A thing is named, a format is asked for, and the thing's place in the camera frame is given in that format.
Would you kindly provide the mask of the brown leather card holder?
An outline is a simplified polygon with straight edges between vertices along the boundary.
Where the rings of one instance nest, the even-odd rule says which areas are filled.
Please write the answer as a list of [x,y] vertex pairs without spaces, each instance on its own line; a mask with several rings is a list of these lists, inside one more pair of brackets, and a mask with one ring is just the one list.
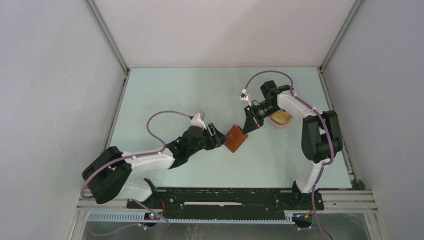
[[226,133],[227,140],[224,143],[225,147],[232,153],[235,153],[240,146],[249,137],[248,134],[243,134],[243,129],[234,124]]

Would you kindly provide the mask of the pink oval tray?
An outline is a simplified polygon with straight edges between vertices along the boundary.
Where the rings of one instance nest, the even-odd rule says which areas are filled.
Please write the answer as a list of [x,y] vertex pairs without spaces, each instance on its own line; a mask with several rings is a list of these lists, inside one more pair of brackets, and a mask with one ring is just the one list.
[[268,122],[277,129],[283,129],[288,126],[292,119],[292,115],[279,110],[268,117]]

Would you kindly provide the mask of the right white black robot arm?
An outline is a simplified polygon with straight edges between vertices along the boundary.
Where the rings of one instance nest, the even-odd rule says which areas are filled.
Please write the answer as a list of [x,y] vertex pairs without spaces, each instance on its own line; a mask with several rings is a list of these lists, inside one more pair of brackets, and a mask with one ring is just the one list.
[[338,115],[333,110],[322,111],[301,99],[290,85],[277,86],[266,81],[260,86],[264,100],[253,104],[244,88],[239,96],[247,101],[244,108],[243,134],[263,126],[264,120],[277,111],[284,110],[293,119],[302,121],[301,150],[307,162],[299,177],[293,183],[291,204],[304,209],[315,200],[318,184],[323,171],[330,165],[343,148]]

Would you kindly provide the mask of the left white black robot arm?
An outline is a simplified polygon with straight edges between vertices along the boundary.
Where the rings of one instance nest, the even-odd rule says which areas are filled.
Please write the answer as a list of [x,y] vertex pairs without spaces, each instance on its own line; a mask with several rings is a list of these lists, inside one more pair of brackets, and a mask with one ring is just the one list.
[[192,125],[163,150],[131,153],[108,147],[81,175],[97,204],[135,199],[145,208],[153,208],[158,194],[152,181],[144,177],[146,172],[180,167],[197,152],[219,148],[227,139],[212,123],[206,128]]

